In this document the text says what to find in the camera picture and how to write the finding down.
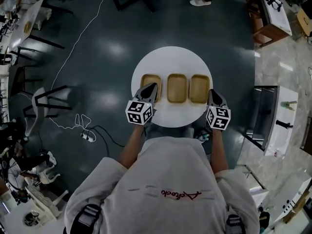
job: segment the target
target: power strip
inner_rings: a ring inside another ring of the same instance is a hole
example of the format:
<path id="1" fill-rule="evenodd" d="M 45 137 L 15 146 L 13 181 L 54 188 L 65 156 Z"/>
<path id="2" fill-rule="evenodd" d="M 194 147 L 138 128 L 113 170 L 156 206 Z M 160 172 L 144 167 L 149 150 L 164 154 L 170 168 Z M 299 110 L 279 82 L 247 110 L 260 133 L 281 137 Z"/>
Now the power strip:
<path id="1" fill-rule="evenodd" d="M 91 136 L 87 136 L 84 133 L 81 134 L 81 137 L 83 137 L 84 139 L 86 139 L 89 142 L 94 142 L 94 139 Z"/>

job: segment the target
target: dark gray floor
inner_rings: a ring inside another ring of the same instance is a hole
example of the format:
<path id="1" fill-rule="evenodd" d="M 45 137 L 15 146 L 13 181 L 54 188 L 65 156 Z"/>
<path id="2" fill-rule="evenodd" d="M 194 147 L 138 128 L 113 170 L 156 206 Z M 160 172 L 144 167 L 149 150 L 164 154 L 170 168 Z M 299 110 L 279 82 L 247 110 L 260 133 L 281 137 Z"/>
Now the dark gray floor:
<path id="1" fill-rule="evenodd" d="M 46 90 L 68 57 L 73 44 L 87 23 L 95 16 L 101 0 L 77 0 L 51 4 L 74 11 L 75 15 L 53 13 L 41 32 L 35 35 L 57 42 L 65 50 L 38 44 L 28 39 L 24 46 L 43 53 L 30 53 L 40 60 L 39 68 L 28 69 L 28 76 L 41 76 Z M 76 105 L 71 112 L 56 118 L 62 126 L 73 126 L 75 114 L 86 114 L 92 125 L 105 127 L 114 139 L 125 144 L 132 131 L 125 107 L 131 98 L 132 73 L 149 52 L 164 46 L 179 46 L 199 55 L 209 67 L 214 88 L 228 101 L 232 121 L 224 132 L 230 167 L 237 162 L 243 137 L 240 131 L 249 120 L 248 94 L 254 85 L 253 38 L 245 0 L 213 0 L 211 6 L 193 7 L 189 0 L 153 0 L 156 12 L 151 13 L 140 1 L 118 12 L 112 0 L 104 0 L 99 17 L 90 25 L 76 45 L 60 73 L 55 87 L 70 85 Z M 28 87 L 34 91 L 40 84 Z M 21 115 L 29 101 L 20 95 L 10 98 L 11 118 Z M 100 136 L 89 143 L 79 135 L 81 128 L 64 130 L 46 119 L 41 137 L 45 149 L 52 151 L 62 176 L 56 184 L 74 189 L 106 156 Z M 107 135 L 111 157 L 121 148 Z M 37 135 L 30 138 L 26 150 L 35 154 L 40 148 Z"/>

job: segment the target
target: marble floor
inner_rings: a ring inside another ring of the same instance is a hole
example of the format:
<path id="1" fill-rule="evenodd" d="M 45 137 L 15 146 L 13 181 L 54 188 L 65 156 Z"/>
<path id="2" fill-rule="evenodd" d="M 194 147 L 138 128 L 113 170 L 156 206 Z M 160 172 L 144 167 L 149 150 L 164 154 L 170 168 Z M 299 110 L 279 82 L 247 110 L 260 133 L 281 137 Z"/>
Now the marble floor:
<path id="1" fill-rule="evenodd" d="M 299 94 L 292 138 L 285 156 L 263 156 L 247 139 L 243 143 L 238 165 L 247 164 L 270 191 L 264 203 L 290 174 L 303 169 L 312 176 L 312 156 L 300 149 L 312 105 L 312 78 L 308 67 L 312 67 L 312 45 L 304 38 L 295 41 L 288 37 L 255 50 L 255 85 L 280 85 Z"/>

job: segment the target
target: wooden tray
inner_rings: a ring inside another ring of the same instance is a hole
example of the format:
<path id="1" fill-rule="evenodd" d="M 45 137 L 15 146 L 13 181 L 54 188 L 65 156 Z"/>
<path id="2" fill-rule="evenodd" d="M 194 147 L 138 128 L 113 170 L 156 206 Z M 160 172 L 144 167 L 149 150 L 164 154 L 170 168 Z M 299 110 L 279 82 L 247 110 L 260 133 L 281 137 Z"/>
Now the wooden tray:
<path id="1" fill-rule="evenodd" d="M 157 83 L 158 85 L 158 90 L 157 90 L 157 95 L 156 95 L 156 100 L 155 102 L 158 102 L 161 96 L 161 78 L 157 75 L 151 75 L 151 74 L 145 74 L 142 76 L 141 79 L 141 87 L 150 84 L 150 83 Z"/>
<path id="2" fill-rule="evenodd" d="M 192 103 L 207 104 L 210 89 L 208 76 L 193 75 L 190 83 L 190 101 Z"/>
<path id="3" fill-rule="evenodd" d="M 167 82 L 167 99 L 171 103 L 184 103 L 187 99 L 188 83 L 185 75 L 170 74 Z"/>

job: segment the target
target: white shoe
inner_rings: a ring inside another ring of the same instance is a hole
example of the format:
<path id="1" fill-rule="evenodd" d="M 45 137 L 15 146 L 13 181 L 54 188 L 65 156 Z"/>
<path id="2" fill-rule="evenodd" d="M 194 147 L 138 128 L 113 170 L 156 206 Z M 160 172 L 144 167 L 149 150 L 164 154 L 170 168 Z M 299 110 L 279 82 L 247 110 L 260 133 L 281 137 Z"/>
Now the white shoe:
<path id="1" fill-rule="evenodd" d="M 48 151 L 48 156 L 50 156 L 49 161 L 53 164 L 53 165 L 57 165 L 57 160 L 54 158 L 53 154 Z"/>
<path id="2" fill-rule="evenodd" d="M 193 6 L 199 7 L 199 6 L 204 6 L 204 5 L 210 5 L 211 2 L 206 2 L 204 0 L 191 0 L 190 4 Z"/>

